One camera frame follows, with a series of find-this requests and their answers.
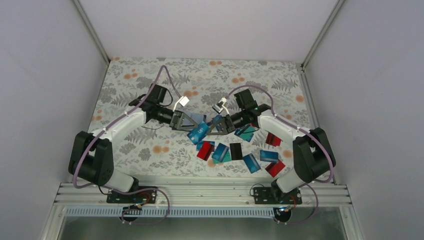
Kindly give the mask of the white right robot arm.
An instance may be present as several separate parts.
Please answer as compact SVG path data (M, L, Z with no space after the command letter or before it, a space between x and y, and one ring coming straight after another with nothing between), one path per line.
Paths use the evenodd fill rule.
M208 135L227 135L252 124L278 139L292 144L293 169L271 183L271 198L278 204L290 197L290 191L315 181L326 172L333 173L336 161L326 135L317 127L309 129L281 118L273 105L257 104L247 90L235 94L239 112L226 114L212 122Z

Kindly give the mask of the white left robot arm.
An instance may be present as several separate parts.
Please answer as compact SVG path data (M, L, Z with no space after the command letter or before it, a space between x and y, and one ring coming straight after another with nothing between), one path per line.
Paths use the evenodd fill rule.
M114 148L150 120L173 130L192 130L199 126L191 115L162 104L167 92L163 86L151 85L147 94L132 100L123 114L109 125L92 132L80 131L75 136L68 165L75 188L79 188L77 179L81 178L88 186L97 185L119 192L128 203L139 197L138 180L115 169Z

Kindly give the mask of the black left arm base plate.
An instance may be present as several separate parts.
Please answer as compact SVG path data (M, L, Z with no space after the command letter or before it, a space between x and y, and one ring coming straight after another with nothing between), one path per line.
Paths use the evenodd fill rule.
M106 202L108 204L154 204L156 202L157 188L155 186L138 186L131 189L130 192L135 192L141 189L148 189L143 192L138 192L131 195L125 195L110 191L107 195Z

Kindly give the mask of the blue logo card front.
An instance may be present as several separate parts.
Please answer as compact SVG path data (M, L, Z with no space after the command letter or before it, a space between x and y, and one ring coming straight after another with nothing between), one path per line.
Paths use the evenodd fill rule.
M194 145L197 145L207 135L208 130L208 124L202 121L198 124L198 127L192 129L187 134L187 137Z

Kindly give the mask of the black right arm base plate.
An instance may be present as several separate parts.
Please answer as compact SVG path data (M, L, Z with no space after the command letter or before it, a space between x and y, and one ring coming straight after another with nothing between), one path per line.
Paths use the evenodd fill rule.
M256 205L300 205L303 203L298 188L283 193L272 187L256 186L252 192Z

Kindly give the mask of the blue denim card holder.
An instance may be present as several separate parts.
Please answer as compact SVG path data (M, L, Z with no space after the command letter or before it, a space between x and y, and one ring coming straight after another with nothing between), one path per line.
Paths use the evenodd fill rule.
M182 126L183 127L191 127L194 126L195 122L196 124L200 124L201 122L204 122L207 118L206 114L202 114L202 113L193 113L193 112L186 112L185 113L190 119L192 119L192 121L188 118L185 118L182 122Z

